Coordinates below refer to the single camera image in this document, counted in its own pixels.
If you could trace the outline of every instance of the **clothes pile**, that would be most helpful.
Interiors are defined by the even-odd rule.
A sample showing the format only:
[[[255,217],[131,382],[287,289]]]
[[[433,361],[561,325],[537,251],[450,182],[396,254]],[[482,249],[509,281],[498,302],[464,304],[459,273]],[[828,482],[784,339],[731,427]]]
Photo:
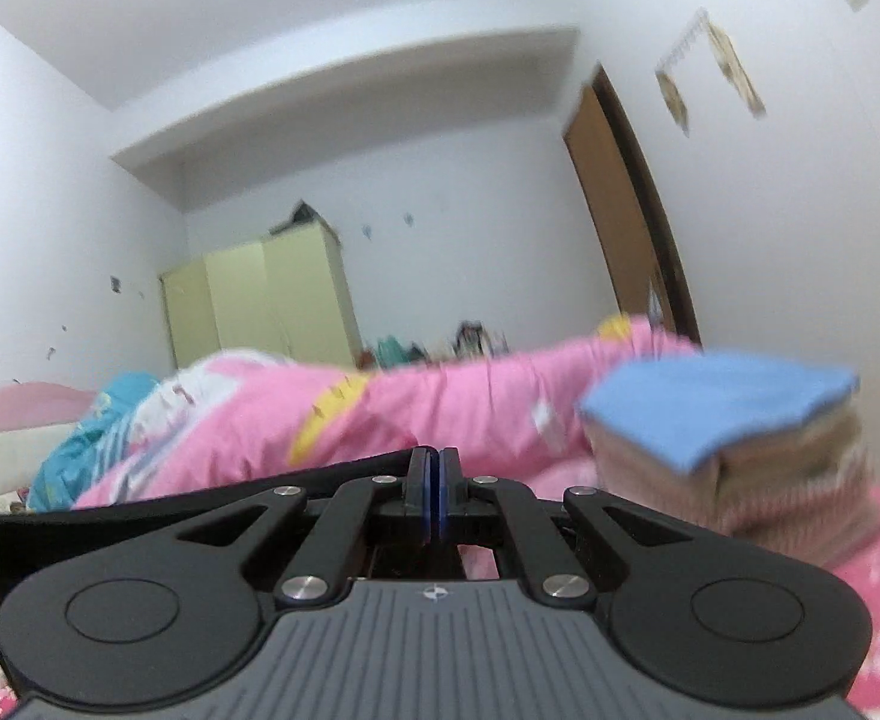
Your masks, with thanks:
[[[582,399],[606,488],[835,565],[880,530],[857,377],[732,352],[627,362]]]

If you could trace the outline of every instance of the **yellow wardrobe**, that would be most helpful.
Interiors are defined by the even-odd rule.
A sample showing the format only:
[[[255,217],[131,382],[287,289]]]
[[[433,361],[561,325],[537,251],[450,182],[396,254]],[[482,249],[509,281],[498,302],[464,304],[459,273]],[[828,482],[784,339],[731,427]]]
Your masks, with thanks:
[[[355,367],[362,350],[339,242],[318,221],[160,280],[178,367],[235,347]]]

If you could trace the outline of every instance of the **pink headboard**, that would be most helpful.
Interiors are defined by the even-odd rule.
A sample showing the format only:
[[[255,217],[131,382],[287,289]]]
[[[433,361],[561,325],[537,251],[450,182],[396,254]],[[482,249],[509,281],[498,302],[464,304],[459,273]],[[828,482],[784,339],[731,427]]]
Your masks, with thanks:
[[[0,389],[0,433],[76,422],[96,392],[48,382],[11,384]]]

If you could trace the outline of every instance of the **ribbed grip surface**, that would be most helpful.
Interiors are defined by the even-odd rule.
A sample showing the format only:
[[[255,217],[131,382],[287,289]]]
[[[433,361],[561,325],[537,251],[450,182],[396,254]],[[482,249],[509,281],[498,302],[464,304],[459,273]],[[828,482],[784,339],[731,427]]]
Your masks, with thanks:
[[[16,712],[16,720],[91,716],[39,700]],[[709,707],[636,671],[590,616],[541,607],[514,581],[441,586],[358,581],[336,607],[284,615],[259,654],[207,693],[154,712],[112,717],[855,720],[860,715],[839,698],[779,713]]]

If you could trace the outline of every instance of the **logo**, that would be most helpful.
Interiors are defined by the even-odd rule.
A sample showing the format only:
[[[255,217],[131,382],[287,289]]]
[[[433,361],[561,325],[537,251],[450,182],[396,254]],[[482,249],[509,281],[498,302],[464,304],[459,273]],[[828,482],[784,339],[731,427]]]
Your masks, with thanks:
[[[424,598],[429,599],[434,604],[439,603],[449,595],[449,590],[445,587],[441,587],[438,584],[430,584],[427,589],[424,590]]]

